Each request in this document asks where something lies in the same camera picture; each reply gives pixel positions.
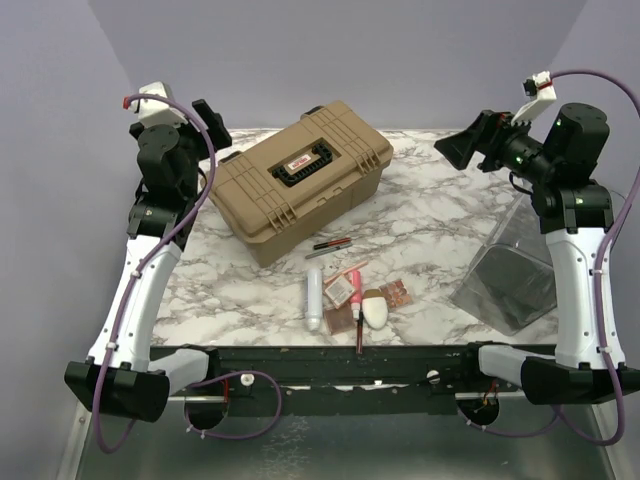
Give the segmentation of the tan plastic toolbox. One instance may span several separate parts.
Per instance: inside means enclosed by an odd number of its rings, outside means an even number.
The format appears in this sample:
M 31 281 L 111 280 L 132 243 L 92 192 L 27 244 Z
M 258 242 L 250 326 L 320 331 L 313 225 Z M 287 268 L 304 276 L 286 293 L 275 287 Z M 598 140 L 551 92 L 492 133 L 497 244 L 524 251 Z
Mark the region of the tan plastic toolbox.
M 220 160 L 209 197 L 268 267 L 376 191 L 394 148 L 342 101 Z

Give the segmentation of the clear acrylic makeup organizer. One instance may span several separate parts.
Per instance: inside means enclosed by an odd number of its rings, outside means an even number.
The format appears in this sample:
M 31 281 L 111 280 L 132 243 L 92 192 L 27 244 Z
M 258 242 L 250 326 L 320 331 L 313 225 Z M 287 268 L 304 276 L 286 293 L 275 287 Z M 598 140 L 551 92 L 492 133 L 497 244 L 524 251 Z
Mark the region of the clear acrylic makeup organizer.
M 450 300 L 507 336 L 556 307 L 552 260 L 528 196 L 509 205 Z

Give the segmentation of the white spray bottle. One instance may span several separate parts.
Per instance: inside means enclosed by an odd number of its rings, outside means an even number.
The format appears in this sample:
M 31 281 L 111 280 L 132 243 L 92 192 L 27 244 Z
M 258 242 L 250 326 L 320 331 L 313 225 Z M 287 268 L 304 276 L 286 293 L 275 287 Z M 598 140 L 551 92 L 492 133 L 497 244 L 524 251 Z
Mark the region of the white spray bottle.
M 323 276 L 318 268 L 311 268 L 306 276 L 306 312 L 308 329 L 316 331 L 323 320 Z

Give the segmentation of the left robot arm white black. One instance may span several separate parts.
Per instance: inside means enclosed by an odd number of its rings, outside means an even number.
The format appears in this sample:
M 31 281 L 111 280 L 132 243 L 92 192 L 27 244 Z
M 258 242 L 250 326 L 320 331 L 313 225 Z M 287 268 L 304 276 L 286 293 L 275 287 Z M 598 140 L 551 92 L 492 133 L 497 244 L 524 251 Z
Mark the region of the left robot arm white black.
M 133 95 L 124 105 L 139 118 L 129 132 L 142 175 L 128 216 L 125 264 L 100 334 L 84 361 L 67 365 L 64 381 L 95 415 L 155 422 L 183 388 L 206 395 L 220 385 L 220 369 L 199 347 L 157 360 L 150 353 L 169 277 L 212 186 L 198 183 L 199 164 L 214 160 L 232 139 L 203 99 L 191 111 L 153 94 Z

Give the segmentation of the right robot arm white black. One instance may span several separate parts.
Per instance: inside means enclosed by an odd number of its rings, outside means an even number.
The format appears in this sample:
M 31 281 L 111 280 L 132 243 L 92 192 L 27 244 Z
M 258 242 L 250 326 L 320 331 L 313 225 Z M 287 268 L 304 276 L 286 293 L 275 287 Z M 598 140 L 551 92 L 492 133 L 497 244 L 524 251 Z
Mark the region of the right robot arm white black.
M 482 346 L 459 367 L 461 383 L 481 391 L 495 377 L 535 405 L 600 404 L 639 389 L 616 336 L 608 279 L 614 210 L 609 191 L 592 179 L 609 137 L 607 116 L 583 103 L 563 105 L 545 141 L 516 125 L 508 112 L 482 111 L 464 131 L 438 140 L 436 150 L 458 170 L 483 155 L 484 173 L 506 168 L 531 185 L 530 200 L 549 250 L 559 329 L 551 356 L 515 347 Z

